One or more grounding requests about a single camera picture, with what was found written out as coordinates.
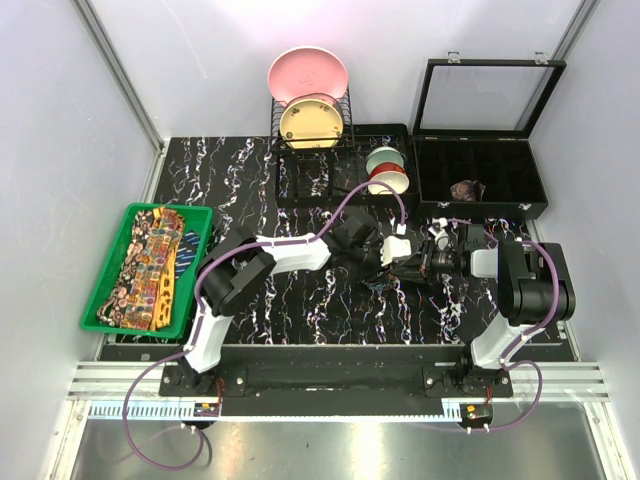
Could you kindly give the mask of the navy floral tie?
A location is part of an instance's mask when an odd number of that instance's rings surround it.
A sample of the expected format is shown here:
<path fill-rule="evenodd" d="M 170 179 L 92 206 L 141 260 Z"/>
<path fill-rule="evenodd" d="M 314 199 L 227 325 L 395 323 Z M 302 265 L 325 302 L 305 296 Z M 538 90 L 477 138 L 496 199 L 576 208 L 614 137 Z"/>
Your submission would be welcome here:
<path fill-rule="evenodd" d="M 382 275 L 375 278 L 362 280 L 361 283 L 374 293 L 382 293 L 397 290 L 401 286 L 401 281 L 395 275 Z"/>

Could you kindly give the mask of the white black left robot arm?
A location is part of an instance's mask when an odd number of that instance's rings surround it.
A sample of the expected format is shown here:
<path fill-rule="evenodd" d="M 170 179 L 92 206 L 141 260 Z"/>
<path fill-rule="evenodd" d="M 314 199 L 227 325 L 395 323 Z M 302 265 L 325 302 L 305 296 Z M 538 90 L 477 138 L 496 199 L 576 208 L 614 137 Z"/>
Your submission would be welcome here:
<path fill-rule="evenodd" d="M 269 277 L 347 265 L 368 278 L 384 269 L 384 245 L 376 221 L 366 213 L 318 234 L 265 237 L 245 227 L 231 232 L 196 269 L 197 319 L 179 361 L 181 384 L 196 396 L 214 388 L 214 369 L 231 322 Z"/>

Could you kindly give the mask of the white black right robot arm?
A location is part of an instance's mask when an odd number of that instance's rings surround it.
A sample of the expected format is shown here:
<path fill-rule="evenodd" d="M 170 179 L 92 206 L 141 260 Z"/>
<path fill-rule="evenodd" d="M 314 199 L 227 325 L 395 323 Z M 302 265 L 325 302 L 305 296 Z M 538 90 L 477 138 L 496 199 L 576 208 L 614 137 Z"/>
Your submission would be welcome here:
<path fill-rule="evenodd" d="M 425 375 L 429 393 L 472 397 L 508 384 L 516 352 L 550 324 L 570 319 L 576 296 L 560 244 L 499 241 L 482 225 L 455 219 L 460 230 L 452 245 L 446 231 L 450 222 L 440 219 L 420 247 L 399 234 L 385 238 L 381 265 L 413 283 L 453 273 L 497 282 L 493 320 L 453 366 Z"/>

